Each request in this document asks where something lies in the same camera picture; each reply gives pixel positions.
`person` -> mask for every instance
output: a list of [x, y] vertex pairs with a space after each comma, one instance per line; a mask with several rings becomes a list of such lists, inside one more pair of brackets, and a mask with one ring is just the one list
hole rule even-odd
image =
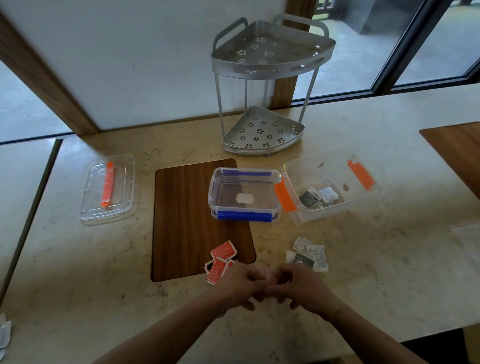
[[137, 336], [101, 357], [95, 364], [178, 362], [207, 327], [229, 309], [255, 309], [250, 298], [262, 302], [276, 297], [291, 300], [330, 322], [365, 363], [426, 363], [376, 328], [336, 297], [321, 277], [304, 264], [282, 264], [270, 280], [254, 265], [236, 263], [217, 285]]

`white panel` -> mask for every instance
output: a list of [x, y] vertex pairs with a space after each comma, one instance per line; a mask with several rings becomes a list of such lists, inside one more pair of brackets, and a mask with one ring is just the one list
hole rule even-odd
[[[101, 129], [218, 113], [210, 53], [240, 17], [272, 21], [286, 0], [0, 0], [12, 21]], [[249, 82], [249, 104], [264, 83]], [[243, 80], [220, 77], [224, 111]]]

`orange strip on lid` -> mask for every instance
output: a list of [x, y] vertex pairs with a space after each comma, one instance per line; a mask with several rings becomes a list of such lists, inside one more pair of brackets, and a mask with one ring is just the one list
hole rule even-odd
[[107, 163], [107, 172], [105, 173], [105, 184], [103, 185], [102, 207], [110, 206], [113, 191], [113, 162]]
[[357, 176], [363, 188], [366, 191], [371, 191], [372, 187], [375, 186], [375, 181], [373, 180], [372, 176], [367, 172], [367, 170], [360, 163], [353, 163], [351, 160], [348, 161], [347, 165]]
[[278, 200], [282, 204], [282, 207], [287, 212], [292, 212], [297, 209], [297, 207], [293, 204], [292, 198], [290, 197], [287, 188], [285, 187], [285, 179], [282, 178], [282, 182], [275, 184], [275, 193]]

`beige marble surface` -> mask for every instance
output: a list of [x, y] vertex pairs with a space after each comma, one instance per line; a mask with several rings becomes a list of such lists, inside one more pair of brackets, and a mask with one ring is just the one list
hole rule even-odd
[[[257, 262], [284, 262], [303, 234], [325, 245], [330, 272], [322, 276], [333, 291], [397, 340], [480, 322], [480, 267], [451, 232], [479, 218], [480, 202], [419, 134], [476, 121], [479, 91], [473, 85], [311, 106], [303, 140], [268, 158], [225, 152], [218, 119], [66, 139], [1, 308], [14, 320], [6, 363], [89, 363], [209, 289], [205, 275], [150, 280], [156, 170], [221, 158], [279, 169], [339, 147], [363, 159], [381, 185], [378, 197], [301, 226], [287, 214], [250, 223]], [[82, 225], [86, 164], [121, 153], [137, 163], [133, 214]], [[254, 313], [229, 311], [182, 362], [307, 363], [349, 352], [320, 318], [267, 301]]]
[[54, 139], [0, 146], [0, 287], [12, 263]]

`shelf leg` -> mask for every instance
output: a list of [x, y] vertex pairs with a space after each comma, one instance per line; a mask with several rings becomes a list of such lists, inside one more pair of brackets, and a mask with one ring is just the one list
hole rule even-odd
[[220, 82], [218, 81], [218, 74], [216, 73], [215, 73], [215, 85], [216, 85], [216, 96], [218, 98], [218, 114], [220, 115], [220, 125], [222, 126], [222, 135], [225, 136], [225, 127], [223, 126], [222, 98], [220, 97]]
[[245, 112], [247, 112], [247, 89], [248, 89], [248, 80], [245, 80]]
[[307, 109], [308, 100], [310, 99], [310, 94], [312, 93], [313, 84], [315, 83], [315, 80], [317, 79], [317, 75], [318, 75], [318, 68], [315, 68], [315, 71], [313, 71], [312, 80], [310, 81], [310, 86], [308, 86], [308, 91], [307, 91], [307, 96], [305, 98], [305, 103], [303, 104], [303, 107], [301, 108], [299, 123], [301, 123], [301, 121], [303, 119], [303, 115], [305, 114], [305, 110]]
[[265, 81], [265, 91], [264, 91], [264, 105], [263, 108], [267, 108], [267, 94], [268, 94], [268, 80]]

